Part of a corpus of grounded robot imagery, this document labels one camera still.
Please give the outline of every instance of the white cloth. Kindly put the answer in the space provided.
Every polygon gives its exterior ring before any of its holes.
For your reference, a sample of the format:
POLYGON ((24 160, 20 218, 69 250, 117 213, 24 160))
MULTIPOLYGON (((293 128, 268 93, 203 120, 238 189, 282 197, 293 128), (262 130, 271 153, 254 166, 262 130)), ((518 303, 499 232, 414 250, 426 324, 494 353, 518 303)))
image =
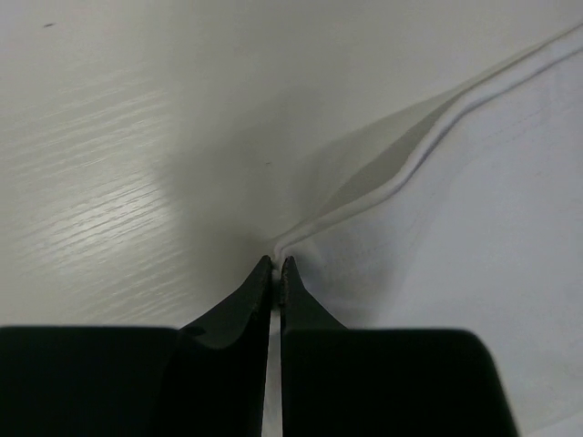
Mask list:
POLYGON ((583 27, 461 96, 394 178, 275 252, 348 325, 473 331, 523 432, 583 435, 583 27))

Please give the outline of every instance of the white fabric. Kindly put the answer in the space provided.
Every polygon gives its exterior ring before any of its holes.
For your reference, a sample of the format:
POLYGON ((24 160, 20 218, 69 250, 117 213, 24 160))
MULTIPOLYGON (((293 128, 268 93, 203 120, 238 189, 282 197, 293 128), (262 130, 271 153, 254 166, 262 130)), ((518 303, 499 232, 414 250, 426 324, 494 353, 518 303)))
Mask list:
POLYGON ((475 332, 536 437, 583 435, 582 49, 579 27, 466 93, 394 178, 275 250, 344 323, 475 332))

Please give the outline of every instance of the white wooden surface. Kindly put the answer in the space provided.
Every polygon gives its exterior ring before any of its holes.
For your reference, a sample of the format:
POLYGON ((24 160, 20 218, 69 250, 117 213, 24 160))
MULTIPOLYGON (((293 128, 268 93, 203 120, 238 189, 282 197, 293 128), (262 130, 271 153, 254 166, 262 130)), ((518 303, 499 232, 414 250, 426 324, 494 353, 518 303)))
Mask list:
POLYGON ((331 154, 374 142, 335 140, 582 18, 580 0, 2 0, 0 323, 192 320, 318 211, 331 154))

